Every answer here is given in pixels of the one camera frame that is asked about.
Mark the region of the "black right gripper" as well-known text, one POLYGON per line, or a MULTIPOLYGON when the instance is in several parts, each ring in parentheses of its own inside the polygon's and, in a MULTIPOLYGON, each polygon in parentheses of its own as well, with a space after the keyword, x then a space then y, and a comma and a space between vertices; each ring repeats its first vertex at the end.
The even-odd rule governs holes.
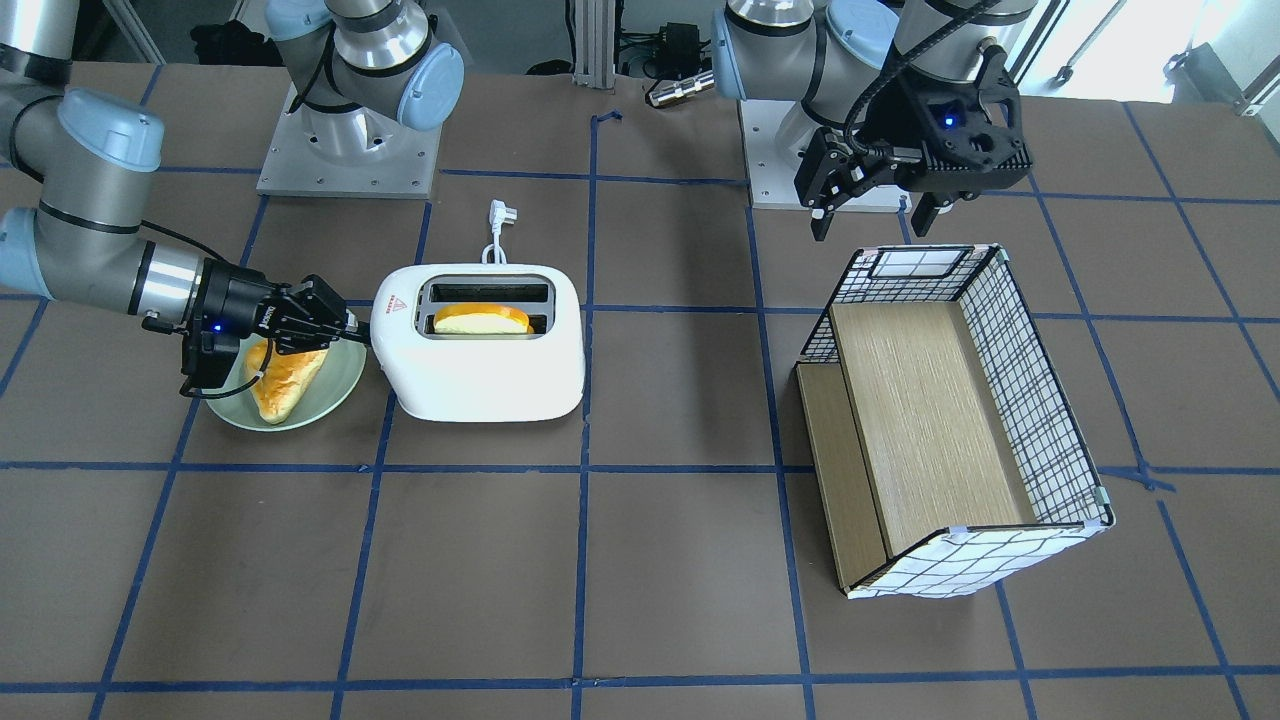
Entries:
POLYGON ((265 274, 223 260, 205 259, 196 290, 196 345, 219 336, 242 340, 256 327, 259 306, 275 293, 276 354, 306 354, 338 341, 371 347, 370 324, 356 320, 346 300, 319 275, 298 284, 279 284, 265 274))

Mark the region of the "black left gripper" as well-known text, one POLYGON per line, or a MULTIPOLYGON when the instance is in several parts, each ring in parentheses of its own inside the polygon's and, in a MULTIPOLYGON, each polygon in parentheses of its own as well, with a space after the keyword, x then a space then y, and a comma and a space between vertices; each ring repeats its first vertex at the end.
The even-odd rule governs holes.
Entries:
MULTIPOLYGON (((910 215, 924 238, 957 193, 1007 190, 1033 168, 1021 131, 1018 87, 1004 64, 1007 54, 988 47, 974 79, 951 83, 908 67, 868 104, 856 138, 868 147, 919 152, 920 160, 895 172, 900 187, 924 192, 910 215)), ((794 178, 797 201, 810 211, 810 232, 823 242, 836 210, 873 190, 865 156, 837 140, 829 127, 814 131, 794 178)))

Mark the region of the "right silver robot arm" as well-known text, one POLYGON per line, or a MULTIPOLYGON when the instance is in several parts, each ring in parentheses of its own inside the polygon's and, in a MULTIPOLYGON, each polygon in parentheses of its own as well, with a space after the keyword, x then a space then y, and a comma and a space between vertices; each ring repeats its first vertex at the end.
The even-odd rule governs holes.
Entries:
MULTIPOLYGON (((3 218, 3 283, 141 316, 197 359, 234 352, 250 334, 283 354, 365 342, 315 275, 278 284, 207 249, 140 237, 165 126, 136 102, 68 85, 78 9, 3 4, 3 156, 42 187, 36 208, 3 218)), ((269 1, 264 17, 294 78, 293 110, 370 111, 430 131, 460 99, 465 56, 421 1, 269 1)))

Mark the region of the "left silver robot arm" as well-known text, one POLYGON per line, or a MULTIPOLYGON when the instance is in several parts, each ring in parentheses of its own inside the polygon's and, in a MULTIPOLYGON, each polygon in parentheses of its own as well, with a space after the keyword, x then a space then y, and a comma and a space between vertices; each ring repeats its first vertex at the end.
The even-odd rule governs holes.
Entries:
POLYGON ((918 193, 916 236, 957 201, 1025 178, 1033 155, 1007 50, 1032 1, 727 1, 716 87, 792 101, 813 123, 794 177, 823 241, 881 186, 918 193))

